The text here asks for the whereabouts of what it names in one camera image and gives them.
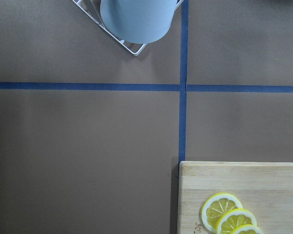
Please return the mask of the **light blue plastic cup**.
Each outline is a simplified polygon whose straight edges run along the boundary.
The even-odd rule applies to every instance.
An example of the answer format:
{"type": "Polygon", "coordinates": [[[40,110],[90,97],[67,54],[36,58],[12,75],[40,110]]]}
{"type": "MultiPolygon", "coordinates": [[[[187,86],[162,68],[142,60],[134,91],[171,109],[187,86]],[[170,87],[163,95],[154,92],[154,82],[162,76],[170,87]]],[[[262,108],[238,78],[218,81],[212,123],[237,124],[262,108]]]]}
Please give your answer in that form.
{"type": "Polygon", "coordinates": [[[176,5],[176,0],[103,0],[100,13],[115,36],[145,44],[161,39],[169,31],[176,5]]]}

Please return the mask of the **lemon slice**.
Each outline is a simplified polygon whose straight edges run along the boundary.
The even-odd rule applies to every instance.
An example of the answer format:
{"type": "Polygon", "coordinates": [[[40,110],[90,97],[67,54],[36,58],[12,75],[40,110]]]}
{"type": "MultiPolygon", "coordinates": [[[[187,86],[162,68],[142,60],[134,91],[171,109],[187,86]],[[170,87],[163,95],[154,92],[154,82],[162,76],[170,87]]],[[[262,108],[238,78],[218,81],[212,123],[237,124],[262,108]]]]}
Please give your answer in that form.
{"type": "Polygon", "coordinates": [[[246,209],[233,209],[218,219],[215,231],[217,234],[230,234],[234,229],[247,224],[257,226],[254,214],[246,209]]]}
{"type": "Polygon", "coordinates": [[[240,200],[229,193],[217,193],[209,197],[201,208],[201,220],[205,228],[216,233],[216,223],[222,215],[234,209],[242,209],[240,200]]]}
{"type": "Polygon", "coordinates": [[[256,225],[246,224],[235,228],[231,234],[264,234],[264,232],[256,225]]]}

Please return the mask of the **bamboo cutting board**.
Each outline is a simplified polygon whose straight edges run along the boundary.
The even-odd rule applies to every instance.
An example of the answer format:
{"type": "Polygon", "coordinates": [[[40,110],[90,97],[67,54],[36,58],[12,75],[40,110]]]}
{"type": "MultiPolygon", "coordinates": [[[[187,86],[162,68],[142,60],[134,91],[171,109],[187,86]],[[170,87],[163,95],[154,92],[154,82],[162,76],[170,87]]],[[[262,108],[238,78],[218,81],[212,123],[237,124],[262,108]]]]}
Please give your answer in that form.
{"type": "Polygon", "coordinates": [[[207,234],[200,211],[216,193],[236,196],[266,234],[293,234],[293,163],[182,161],[179,234],[207,234]]]}

